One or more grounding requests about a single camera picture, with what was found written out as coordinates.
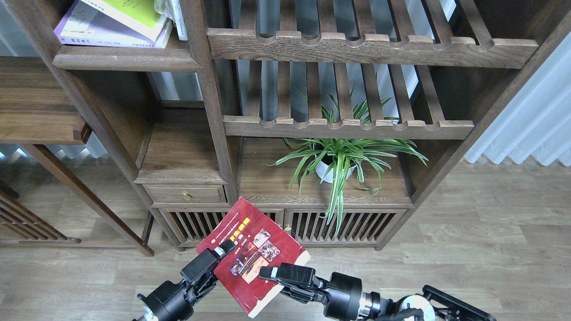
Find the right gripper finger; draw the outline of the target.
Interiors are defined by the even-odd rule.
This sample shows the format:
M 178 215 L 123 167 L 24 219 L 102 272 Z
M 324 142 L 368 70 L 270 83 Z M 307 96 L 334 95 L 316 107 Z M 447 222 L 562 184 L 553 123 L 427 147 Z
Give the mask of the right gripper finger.
M 287 280 L 286 276 L 288 276 L 288 267 L 280 266 L 280 267 L 262 267 L 260 269 L 258 278 L 274 282 L 280 285 L 288 285 L 290 281 Z

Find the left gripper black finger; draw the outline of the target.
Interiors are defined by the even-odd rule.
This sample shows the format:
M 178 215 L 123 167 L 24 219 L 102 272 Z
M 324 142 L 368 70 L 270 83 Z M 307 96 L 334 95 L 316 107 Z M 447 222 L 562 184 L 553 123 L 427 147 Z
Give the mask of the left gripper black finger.
M 181 270 L 181 276 L 189 286 L 211 286 L 217 281 L 214 269 L 235 247 L 236 244 L 227 239 L 214 250 L 204 250 Z

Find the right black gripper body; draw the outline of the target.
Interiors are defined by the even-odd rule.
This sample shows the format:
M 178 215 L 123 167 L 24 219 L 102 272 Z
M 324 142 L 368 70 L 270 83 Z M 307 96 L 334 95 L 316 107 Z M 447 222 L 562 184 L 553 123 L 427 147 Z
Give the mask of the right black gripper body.
M 315 269 L 282 263 L 274 269 L 274 281 L 281 294 L 301 303 L 318 301 L 325 317 L 341 320 L 369 320 L 385 313 L 385 300 L 377 292 L 362 290 L 359 278 L 333 272 L 329 281 L 315 276 Z

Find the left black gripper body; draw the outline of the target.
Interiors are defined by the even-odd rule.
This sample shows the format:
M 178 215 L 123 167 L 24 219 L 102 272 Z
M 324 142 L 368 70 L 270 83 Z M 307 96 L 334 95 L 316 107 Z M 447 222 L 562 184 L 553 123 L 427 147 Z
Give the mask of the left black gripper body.
M 213 270 L 184 268 L 183 279 L 178 284 L 165 281 L 149 296 L 138 294 L 143 301 L 145 314 L 139 321 L 186 321 L 194 313 L 194 305 L 211 292 L 218 282 Z

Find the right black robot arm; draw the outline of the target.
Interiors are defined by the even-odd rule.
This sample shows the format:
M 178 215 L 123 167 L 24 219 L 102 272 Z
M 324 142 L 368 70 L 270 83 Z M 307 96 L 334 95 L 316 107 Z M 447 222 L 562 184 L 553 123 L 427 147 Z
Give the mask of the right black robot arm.
M 363 292 L 361 279 L 338 272 L 330 280 L 317 277 L 306 266 L 282 263 L 263 267 L 259 277 L 283 286 L 281 293 L 301 303 L 318 301 L 325 317 L 341 321 L 493 321 L 494 317 L 432 286 L 422 294 L 385 299 Z

